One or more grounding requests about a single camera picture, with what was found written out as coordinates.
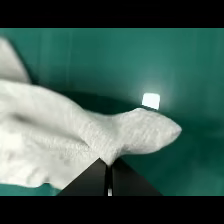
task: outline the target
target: white cloth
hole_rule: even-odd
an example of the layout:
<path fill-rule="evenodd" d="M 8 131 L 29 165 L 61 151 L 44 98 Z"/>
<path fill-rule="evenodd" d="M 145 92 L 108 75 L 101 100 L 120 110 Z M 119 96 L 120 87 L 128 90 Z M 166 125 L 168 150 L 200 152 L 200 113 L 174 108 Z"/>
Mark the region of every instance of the white cloth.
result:
<path fill-rule="evenodd" d="M 152 153 L 181 132 L 159 113 L 136 109 L 105 116 L 29 84 L 5 39 L 0 78 L 0 183 L 63 189 L 98 158 L 111 165 L 123 154 Z"/>

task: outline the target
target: white square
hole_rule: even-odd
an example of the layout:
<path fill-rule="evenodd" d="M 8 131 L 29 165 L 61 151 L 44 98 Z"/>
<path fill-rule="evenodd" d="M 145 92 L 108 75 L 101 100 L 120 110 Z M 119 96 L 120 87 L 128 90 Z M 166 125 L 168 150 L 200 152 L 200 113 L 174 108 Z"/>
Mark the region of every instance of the white square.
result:
<path fill-rule="evenodd" d="M 160 95 L 156 93 L 145 93 L 142 99 L 142 105 L 158 110 Z"/>

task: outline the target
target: white towel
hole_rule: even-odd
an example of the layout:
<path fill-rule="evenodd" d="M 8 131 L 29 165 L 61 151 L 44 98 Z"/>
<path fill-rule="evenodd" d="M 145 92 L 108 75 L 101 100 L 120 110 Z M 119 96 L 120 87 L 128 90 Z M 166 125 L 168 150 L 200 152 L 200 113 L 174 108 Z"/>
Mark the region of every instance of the white towel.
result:
<path fill-rule="evenodd" d="M 7 40 L 0 39 L 0 183 L 63 189 L 98 158 L 155 152 L 181 128 L 144 109 L 105 116 L 31 85 Z"/>

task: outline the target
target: teal background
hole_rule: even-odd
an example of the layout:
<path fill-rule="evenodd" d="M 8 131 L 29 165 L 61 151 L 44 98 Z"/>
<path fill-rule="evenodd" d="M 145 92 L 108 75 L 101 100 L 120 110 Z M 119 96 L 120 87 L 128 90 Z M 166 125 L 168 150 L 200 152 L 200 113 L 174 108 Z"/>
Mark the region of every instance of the teal background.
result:
<path fill-rule="evenodd" d="M 159 112 L 182 126 L 181 136 L 123 159 L 164 195 L 224 195 L 224 29 L 0 28 L 0 35 L 35 84 L 85 108 L 123 112 L 146 92 L 160 94 Z M 0 195 L 55 192 L 47 184 L 0 186 Z"/>

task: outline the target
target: wrinkled fabric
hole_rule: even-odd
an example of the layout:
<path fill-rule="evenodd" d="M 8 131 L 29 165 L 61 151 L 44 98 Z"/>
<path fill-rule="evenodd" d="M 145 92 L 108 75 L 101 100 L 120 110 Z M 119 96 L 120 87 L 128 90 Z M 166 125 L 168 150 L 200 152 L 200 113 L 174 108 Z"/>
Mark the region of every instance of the wrinkled fabric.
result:
<path fill-rule="evenodd" d="M 144 109 L 102 115 L 30 84 L 22 63 L 0 39 L 0 183 L 65 188 L 98 158 L 147 154 L 173 142 L 181 128 Z"/>

